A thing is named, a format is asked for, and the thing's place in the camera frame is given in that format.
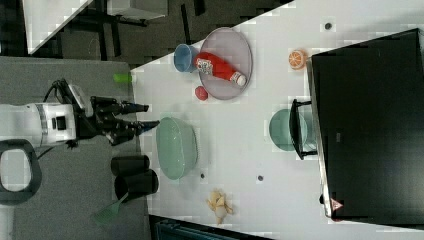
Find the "orange fruit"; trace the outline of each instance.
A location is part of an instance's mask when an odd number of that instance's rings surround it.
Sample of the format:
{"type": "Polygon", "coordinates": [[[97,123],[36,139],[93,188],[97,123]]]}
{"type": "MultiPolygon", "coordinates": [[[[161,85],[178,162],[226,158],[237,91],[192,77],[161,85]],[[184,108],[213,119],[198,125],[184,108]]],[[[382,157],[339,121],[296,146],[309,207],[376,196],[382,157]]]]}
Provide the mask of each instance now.
{"type": "Polygon", "coordinates": [[[299,70],[305,67],[307,55],[302,50],[294,50],[289,55],[289,63],[291,68],[299,70]]]}

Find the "red ball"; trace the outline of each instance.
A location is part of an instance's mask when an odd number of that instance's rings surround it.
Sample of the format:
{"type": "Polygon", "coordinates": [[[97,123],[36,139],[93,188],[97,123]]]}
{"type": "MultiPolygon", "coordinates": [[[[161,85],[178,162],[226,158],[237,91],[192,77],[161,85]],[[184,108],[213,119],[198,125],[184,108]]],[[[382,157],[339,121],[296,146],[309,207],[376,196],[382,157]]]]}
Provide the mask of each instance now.
{"type": "Polygon", "coordinates": [[[205,101],[206,99],[208,99],[208,92],[206,92],[203,86],[198,86],[194,93],[196,94],[196,97],[199,100],[205,101]]]}

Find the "green cup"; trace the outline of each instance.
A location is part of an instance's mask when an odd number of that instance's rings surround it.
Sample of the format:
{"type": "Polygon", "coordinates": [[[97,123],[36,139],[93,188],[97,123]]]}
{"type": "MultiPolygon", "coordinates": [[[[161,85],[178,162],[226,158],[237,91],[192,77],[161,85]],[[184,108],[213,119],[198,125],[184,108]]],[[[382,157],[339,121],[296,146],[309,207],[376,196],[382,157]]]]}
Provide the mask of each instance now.
{"type": "Polygon", "coordinates": [[[130,73],[115,73],[113,74],[113,80],[116,83],[129,83],[132,82],[132,77],[130,73]]]}

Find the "blue cup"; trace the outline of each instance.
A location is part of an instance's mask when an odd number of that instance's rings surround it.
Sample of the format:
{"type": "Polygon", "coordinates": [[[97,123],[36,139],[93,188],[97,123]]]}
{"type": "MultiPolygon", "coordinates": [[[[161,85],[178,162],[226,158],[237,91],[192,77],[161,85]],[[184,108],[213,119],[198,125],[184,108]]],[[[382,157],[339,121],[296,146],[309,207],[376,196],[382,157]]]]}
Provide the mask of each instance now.
{"type": "Polygon", "coordinates": [[[196,70],[194,58],[199,51],[187,44],[180,44],[174,52],[174,66],[179,72],[193,72],[196,70]]]}

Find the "bottle cap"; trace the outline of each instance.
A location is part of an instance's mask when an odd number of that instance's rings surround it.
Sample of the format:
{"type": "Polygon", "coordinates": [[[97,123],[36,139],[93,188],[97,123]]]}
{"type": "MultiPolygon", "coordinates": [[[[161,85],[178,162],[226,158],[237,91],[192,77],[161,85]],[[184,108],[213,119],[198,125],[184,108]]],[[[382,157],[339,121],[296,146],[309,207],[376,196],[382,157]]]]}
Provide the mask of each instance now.
{"type": "Polygon", "coordinates": [[[236,82],[240,87],[243,87],[246,84],[246,81],[247,81],[246,77],[243,75],[240,75],[240,77],[237,78],[236,82]]]}

